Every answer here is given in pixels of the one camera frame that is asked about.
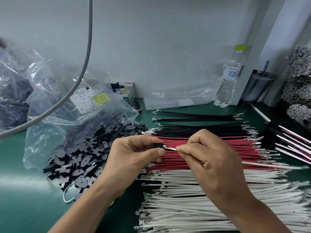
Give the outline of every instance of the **small box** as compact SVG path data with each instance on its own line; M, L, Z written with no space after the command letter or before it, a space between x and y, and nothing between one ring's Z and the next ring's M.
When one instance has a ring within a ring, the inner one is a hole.
M130 106L133 105L135 98L135 84L134 83L120 83L124 88L117 89L115 94L124 99Z

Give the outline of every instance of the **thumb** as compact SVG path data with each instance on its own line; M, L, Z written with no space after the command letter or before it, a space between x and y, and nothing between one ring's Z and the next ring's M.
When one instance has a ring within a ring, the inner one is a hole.
M156 160L157 158L164 155L164 153L165 153L165 149L163 148L154 148L154 149L149 149L144 152L141 152L142 158L145 162L144 165L146 165L147 163L153 160Z
M203 168L201 162L191 154L179 152L179 155L187 162L192 172L196 172Z

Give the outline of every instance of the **bottle label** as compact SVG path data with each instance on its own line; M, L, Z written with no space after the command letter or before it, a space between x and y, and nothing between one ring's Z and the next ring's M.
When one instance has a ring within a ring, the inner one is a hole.
M235 81L239 75L239 72L240 72L240 68L238 68L238 67L224 65L224 68L222 69L221 77L223 79Z

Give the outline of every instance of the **plastic bottle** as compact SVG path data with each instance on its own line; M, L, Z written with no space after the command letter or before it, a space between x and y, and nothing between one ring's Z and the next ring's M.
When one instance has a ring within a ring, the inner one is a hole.
M230 104L235 83L244 61L246 45L236 45L233 54L228 57L222 69L222 83L218 89L214 104L224 108Z

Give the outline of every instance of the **clear plastic bag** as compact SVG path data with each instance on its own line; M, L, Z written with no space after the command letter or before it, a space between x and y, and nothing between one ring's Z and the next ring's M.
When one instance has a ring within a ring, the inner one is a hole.
M24 76L26 67L8 49L0 47L0 132L27 122L26 99L33 89Z
M77 67L62 65L54 59L33 63L26 72L34 86L34 92L27 101L30 103L29 121L63 98L80 73ZM80 91L78 94L74 93L74 97L71 96L71 99L54 113L28 128L23 157L26 168L42 169L47 165L47 159L57 145L61 144L68 151L78 140L93 136L96 127L110 128L116 123L126 124L135 119L138 113L106 85L109 85L107 78L102 77L98 81L98 78L88 71L77 89ZM88 96L80 99L80 94L83 96L86 92ZM93 95L100 95L98 103L103 104L95 104L94 99L92 100ZM82 101L84 98L87 103L92 101L92 105L95 106L86 109L87 106L83 105L85 101Z
M145 107L146 110L153 110L207 104L214 101L219 86L220 78L213 77L208 83L162 88L144 97Z

